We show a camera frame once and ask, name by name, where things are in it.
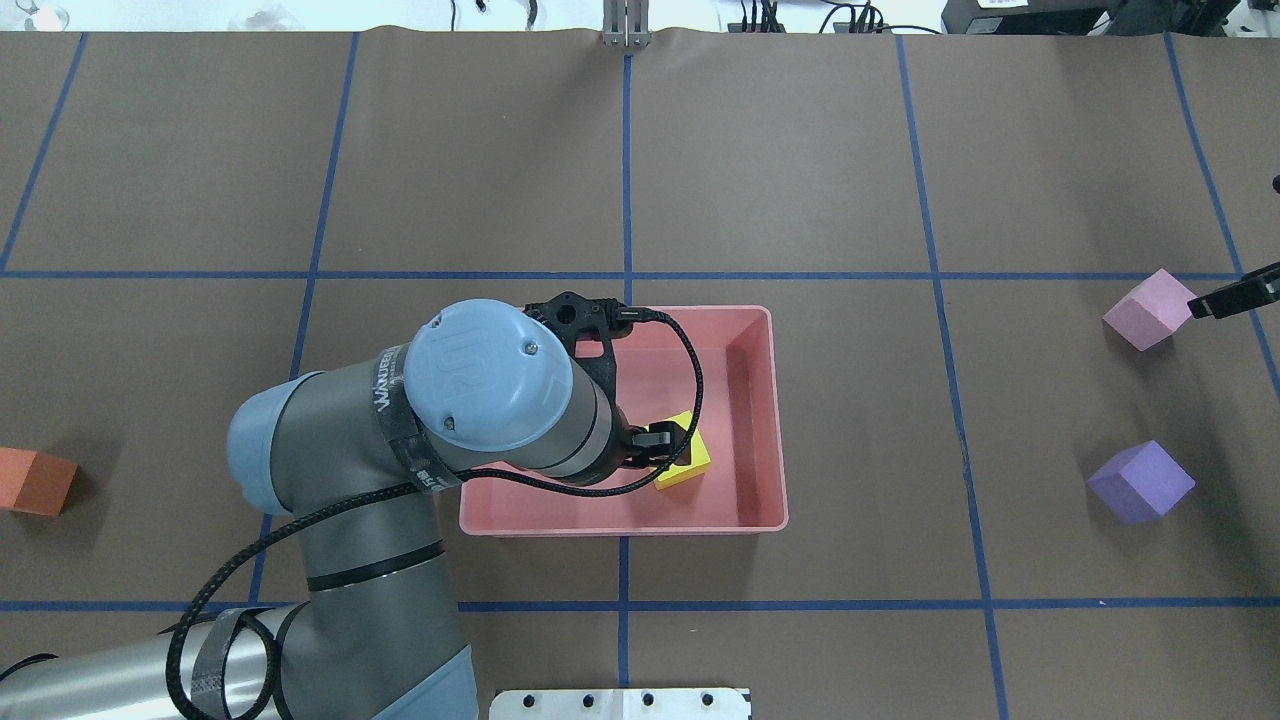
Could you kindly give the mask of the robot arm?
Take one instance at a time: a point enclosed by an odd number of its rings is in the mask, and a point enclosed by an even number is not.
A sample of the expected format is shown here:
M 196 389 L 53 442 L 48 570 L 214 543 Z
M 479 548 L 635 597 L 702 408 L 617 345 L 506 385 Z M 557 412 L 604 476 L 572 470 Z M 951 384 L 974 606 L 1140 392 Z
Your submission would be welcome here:
M 403 345 L 312 372 L 236 413 L 227 460 L 287 524 L 228 559 L 151 641 L 3 674 L 5 719 L 476 719 L 474 652 L 451 589 L 440 495 L 479 478 L 577 498 L 627 495 L 692 430 L 636 427 L 612 345 L 668 313 L 564 292 L 470 299 Z

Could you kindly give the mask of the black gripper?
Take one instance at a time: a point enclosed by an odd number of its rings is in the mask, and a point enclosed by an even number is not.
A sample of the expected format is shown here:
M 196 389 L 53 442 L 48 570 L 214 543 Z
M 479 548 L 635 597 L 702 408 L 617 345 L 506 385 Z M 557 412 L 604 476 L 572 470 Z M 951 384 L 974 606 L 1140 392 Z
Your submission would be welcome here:
M 552 348 L 567 359 L 570 395 L 556 424 L 534 442 L 534 471 L 614 471 L 620 466 L 650 471 L 681 465 L 678 451 L 687 429 L 678 421 L 639 427 L 617 401 L 618 364 L 613 343 L 630 333 L 614 318 L 614 299 L 558 293 L 527 304 L 524 313 L 545 327 Z

